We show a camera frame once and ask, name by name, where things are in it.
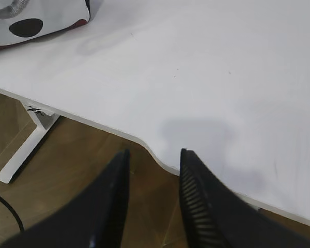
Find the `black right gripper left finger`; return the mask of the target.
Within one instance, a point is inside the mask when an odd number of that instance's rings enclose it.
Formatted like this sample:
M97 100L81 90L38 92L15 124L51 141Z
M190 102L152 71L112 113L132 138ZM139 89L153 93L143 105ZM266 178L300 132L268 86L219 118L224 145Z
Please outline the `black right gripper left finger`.
M130 192L130 152L117 153L78 196L1 247L120 247Z

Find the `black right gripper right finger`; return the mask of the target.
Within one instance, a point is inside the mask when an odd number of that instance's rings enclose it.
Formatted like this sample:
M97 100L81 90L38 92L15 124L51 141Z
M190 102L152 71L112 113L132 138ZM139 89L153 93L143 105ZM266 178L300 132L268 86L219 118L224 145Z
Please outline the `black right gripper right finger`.
M179 205L189 247L310 247L240 199L192 150L181 150Z

